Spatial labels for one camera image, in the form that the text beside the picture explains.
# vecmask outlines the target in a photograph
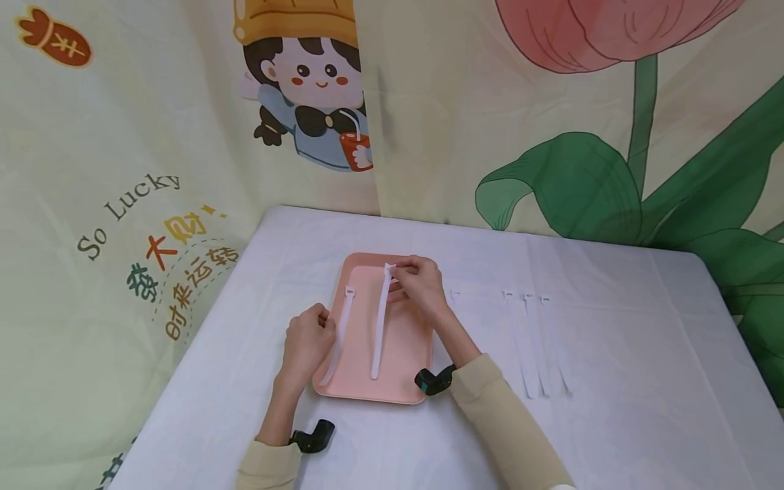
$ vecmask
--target white tablecloth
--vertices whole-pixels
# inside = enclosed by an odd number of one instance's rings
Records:
[[[337,212],[271,209],[111,490],[232,488],[271,392],[291,316],[332,301],[352,252],[438,261],[459,316],[495,359],[581,490],[784,488],[784,422],[704,264],[635,249]],[[503,290],[552,298],[575,373],[528,399]],[[436,342],[434,371],[449,364]],[[319,397],[295,428],[337,426],[304,456],[302,489],[500,488],[448,394],[421,405]]]

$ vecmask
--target pink tulip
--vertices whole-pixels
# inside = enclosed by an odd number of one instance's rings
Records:
[[[598,71],[689,42],[744,0],[495,0],[506,31],[556,73]]]

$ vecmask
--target cartoon backdrop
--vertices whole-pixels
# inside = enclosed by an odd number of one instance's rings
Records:
[[[273,204],[695,252],[784,406],[777,0],[0,19],[3,488],[111,483]]]

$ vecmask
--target bow tie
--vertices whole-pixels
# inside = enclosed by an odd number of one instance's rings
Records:
[[[294,110],[294,117],[299,129],[305,134],[312,137],[324,136],[327,129],[334,129],[340,133],[356,132],[359,130],[357,126],[342,112],[347,112],[354,116],[357,115],[348,109],[337,109],[325,114],[315,107],[298,106]]]

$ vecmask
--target pink tray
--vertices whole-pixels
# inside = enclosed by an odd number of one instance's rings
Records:
[[[430,369],[433,357],[433,329],[422,319],[419,309],[410,301],[387,306],[384,319],[383,349],[377,379],[370,378],[376,335],[384,263],[395,263],[401,256],[375,253],[352,253],[340,272],[340,280],[332,302],[330,317],[339,324],[346,286],[355,291],[343,348],[332,378],[319,383],[328,370],[331,355],[313,376],[313,388],[326,397],[356,398],[414,405],[425,394],[414,384],[420,369]]]

